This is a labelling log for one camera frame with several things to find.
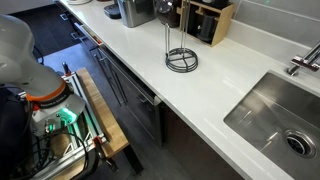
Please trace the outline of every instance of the floor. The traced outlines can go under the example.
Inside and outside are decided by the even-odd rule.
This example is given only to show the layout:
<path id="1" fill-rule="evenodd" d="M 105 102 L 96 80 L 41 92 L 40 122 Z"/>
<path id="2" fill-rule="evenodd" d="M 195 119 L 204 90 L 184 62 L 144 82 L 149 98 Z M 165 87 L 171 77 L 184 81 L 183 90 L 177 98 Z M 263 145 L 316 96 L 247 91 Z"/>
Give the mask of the floor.
<path id="1" fill-rule="evenodd" d="M 50 5 L 11 15 L 28 24 L 35 37 L 35 46 L 46 56 L 80 42 L 70 36 L 71 25 L 62 20 L 60 14 L 62 11 L 58 6 Z"/>
<path id="2" fill-rule="evenodd" d="M 106 165 L 101 165 L 97 172 L 88 177 L 87 180 L 116 179 L 116 180 L 188 180 L 191 179 L 188 173 L 175 160 L 172 154 L 164 149 L 160 149 L 144 129 L 138 124 L 134 117 L 120 107 L 112 94 L 111 88 L 104 78 L 98 65 L 95 64 L 90 54 L 80 45 L 75 45 L 62 51 L 50 54 L 45 57 L 45 65 L 52 67 L 56 71 L 63 71 L 62 62 L 67 62 L 71 71 L 80 68 L 87 68 L 94 82 L 100 90 L 103 98 L 107 102 L 120 127 L 124 131 L 129 143 L 136 152 L 145 170 L 141 175 L 132 176 L 129 166 L 123 153 L 116 155 L 120 171 L 113 173 Z"/>

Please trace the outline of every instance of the kitchen counter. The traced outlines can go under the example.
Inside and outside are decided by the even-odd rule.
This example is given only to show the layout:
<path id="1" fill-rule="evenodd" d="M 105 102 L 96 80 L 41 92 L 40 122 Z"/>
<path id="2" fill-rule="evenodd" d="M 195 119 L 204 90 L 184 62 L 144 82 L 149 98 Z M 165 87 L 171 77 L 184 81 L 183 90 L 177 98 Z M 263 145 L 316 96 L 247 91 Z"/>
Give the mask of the kitchen counter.
<path id="1" fill-rule="evenodd" d="M 213 48 L 187 38 L 186 47 L 197 53 L 199 66 L 191 73 L 175 73 L 165 65 L 165 31 L 157 19 L 128 28 L 104 14 L 103 7 L 112 2 L 60 1 L 244 178 L 292 179 L 223 119 L 268 71 L 318 96 L 319 79 L 303 73 L 291 78 L 283 72 L 286 65 L 227 38 Z M 177 29 L 171 30 L 171 48 L 179 47 L 180 38 Z"/>

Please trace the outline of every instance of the black wire base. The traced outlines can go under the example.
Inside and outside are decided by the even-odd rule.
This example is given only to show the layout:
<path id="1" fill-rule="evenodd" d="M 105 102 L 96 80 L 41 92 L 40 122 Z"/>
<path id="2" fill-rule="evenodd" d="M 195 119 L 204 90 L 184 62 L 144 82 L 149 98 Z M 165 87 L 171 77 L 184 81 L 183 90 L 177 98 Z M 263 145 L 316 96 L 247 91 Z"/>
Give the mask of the black wire base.
<path id="1" fill-rule="evenodd" d="M 166 65 L 178 73 L 191 72 L 198 67 L 198 56 L 187 48 L 176 48 L 166 54 Z"/>

